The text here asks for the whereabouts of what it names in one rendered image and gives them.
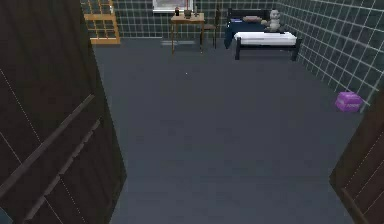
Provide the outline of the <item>dark brown wooden chair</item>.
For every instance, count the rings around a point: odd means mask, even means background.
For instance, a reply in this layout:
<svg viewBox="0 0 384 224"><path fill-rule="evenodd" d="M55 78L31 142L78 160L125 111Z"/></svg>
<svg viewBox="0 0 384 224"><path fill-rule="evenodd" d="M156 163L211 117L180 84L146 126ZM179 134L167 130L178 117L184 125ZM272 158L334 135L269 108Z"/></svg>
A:
<svg viewBox="0 0 384 224"><path fill-rule="evenodd" d="M214 17L213 23L204 25L204 31L213 32L212 45L214 48L217 48L217 32L218 32L220 17L221 17L221 11L220 11L219 5L216 5L215 17Z"/></svg>

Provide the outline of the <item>brown wooden table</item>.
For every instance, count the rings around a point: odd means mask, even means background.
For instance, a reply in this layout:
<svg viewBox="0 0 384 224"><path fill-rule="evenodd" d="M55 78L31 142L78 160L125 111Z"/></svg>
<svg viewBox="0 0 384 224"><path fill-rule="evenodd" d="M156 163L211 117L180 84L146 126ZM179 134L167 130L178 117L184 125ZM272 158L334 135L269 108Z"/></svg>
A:
<svg viewBox="0 0 384 224"><path fill-rule="evenodd" d="M179 16L172 16L170 19L170 36L171 36L171 52L174 52L174 43L177 33L177 26L180 24L192 24L200 26L201 38L204 38L205 29L205 16L203 13L199 13L197 16L192 15L190 18L185 16L185 13L181 13Z"/></svg>

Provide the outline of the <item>black bed white mattress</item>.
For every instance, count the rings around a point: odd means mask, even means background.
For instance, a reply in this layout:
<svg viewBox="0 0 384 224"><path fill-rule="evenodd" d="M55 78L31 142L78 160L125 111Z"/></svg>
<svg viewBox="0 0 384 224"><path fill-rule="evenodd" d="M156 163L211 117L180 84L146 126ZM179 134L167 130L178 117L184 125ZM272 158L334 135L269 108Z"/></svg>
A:
<svg viewBox="0 0 384 224"><path fill-rule="evenodd" d="M267 49L291 51L291 60L297 59L302 39L296 36L295 32L284 33L268 32L261 22L230 23L230 19L244 16L259 16L263 20L269 20L271 10L266 9L233 9L227 12L227 25L224 37L224 46L228 49L235 43L235 59L240 59L240 52L247 49Z"/></svg>

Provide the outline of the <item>white framed window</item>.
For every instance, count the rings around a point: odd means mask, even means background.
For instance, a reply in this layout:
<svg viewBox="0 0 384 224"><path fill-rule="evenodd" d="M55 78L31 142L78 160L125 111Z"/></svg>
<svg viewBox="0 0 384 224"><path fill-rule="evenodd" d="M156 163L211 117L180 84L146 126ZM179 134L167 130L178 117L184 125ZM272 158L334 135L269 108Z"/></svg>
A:
<svg viewBox="0 0 384 224"><path fill-rule="evenodd" d="M152 0L154 13L172 13L178 7L181 12L192 10L195 0Z"/></svg>

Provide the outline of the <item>grey teddy bear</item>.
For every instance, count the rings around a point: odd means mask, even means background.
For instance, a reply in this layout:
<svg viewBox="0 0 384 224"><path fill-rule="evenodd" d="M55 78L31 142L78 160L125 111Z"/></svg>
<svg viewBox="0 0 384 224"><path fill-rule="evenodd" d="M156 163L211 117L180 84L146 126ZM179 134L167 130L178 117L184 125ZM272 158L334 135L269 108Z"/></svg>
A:
<svg viewBox="0 0 384 224"><path fill-rule="evenodd" d="M280 12L277 9L272 9L269 20L262 20L261 24L265 26L265 30L268 32L285 32L284 26L280 23Z"/></svg>

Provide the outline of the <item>dark brown wooden cupboard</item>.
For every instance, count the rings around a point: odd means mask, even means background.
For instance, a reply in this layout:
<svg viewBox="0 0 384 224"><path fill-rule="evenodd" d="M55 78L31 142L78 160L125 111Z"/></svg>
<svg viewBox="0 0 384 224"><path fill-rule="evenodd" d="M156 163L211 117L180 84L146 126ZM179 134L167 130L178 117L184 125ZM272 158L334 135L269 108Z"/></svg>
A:
<svg viewBox="0 0 384 224"><path fill-rule="evenodd" d="M125 179L80 0L0 0L0 224L110 224Z"/></svg>

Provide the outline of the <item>purple box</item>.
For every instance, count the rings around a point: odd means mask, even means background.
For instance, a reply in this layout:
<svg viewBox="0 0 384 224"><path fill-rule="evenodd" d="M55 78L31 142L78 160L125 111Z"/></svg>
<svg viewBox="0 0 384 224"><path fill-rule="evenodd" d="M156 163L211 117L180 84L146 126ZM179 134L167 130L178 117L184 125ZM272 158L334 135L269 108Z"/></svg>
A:
<svg viewBox="0 0 384 224"><path fill-rule="evenodd" d="M354 92L340 92L335 105L342 112L357 112L363 103L362 98Z"/></svg>

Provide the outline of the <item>dark brown wooden door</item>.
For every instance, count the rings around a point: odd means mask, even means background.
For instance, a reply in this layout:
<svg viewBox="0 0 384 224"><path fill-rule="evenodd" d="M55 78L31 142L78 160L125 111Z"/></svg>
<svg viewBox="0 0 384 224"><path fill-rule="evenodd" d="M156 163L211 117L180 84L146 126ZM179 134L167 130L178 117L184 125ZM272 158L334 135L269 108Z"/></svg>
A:
<svg viewBox="0 0 384 224"><path fill-rule="evenodd" d="M329 183L353 224L384 224L384 86L364 112Z"/></svg>

